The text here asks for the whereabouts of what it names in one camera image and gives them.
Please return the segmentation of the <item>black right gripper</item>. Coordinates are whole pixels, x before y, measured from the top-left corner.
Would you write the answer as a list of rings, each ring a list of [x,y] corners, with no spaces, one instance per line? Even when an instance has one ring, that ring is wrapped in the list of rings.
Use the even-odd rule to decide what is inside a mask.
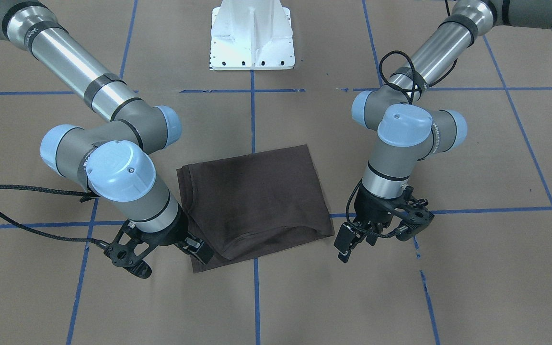
[[[151,249],[174,244],[180,251],[194,257],[204,265],[208,264],[214,256],[214,251],[205,240],[197,238],[189,232],[188,217],[182,209],[178,210],[178,215],[169,226],[156,233],[140,231],[139,224],[136,225],[136,229],[132,233],[132,238],[146,243]]]

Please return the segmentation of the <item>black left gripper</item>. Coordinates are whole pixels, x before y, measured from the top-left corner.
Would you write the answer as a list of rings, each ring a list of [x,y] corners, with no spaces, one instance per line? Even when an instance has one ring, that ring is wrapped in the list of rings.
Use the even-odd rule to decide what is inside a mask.
[[[364,240],[374,246],[378,238],[404,238],[407,235],[407,225],[403,221],[388,234],[383,234],[382,231],[390,226],[392,212],[407,203],[406,196],[402,194],[394,199],[379,198],[359,184],[354,202],[355,220],[353,223],[342,223],[334,241],[334,246],[339,251],[339,260],[346,264],[352,250]]]

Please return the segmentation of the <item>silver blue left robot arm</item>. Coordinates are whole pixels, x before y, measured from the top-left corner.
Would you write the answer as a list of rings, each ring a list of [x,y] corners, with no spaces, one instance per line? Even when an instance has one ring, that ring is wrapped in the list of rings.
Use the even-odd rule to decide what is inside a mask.
[[[347,206],[347,218],[334,241],[346,263],[360,242],[375,245],[379,238],[407,241],[434,219],[427,200],[415,198],[408,183],[416,164],[451,151],[467,137],[459,112],[429,111],[416,101],[442,81],[458,57],[493,27],[513,26],[552,30],[552,0],[458,0],[435,33],[376,91],[363,91],[351,106],[355,122],[377,133],[374,151]]]

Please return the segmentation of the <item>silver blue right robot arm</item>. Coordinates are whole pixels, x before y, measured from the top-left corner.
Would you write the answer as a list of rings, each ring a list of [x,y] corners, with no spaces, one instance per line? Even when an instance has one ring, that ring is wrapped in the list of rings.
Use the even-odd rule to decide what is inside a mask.
[[[150,274],[144,258],[175,245],[206,264],[213,250],[188,229],[188,218],[156,172],[150,154],[180,139],[182,125],[167,106],[151,107],[110,72],[37,0],[0,0],[0,39],[28,52],[105,120],[93,129],[59,125],[44,135],[40,157],[83,192],[38,187],[47,194],[106,199],[126,220],[112,242],[86,238],[115,266]]]

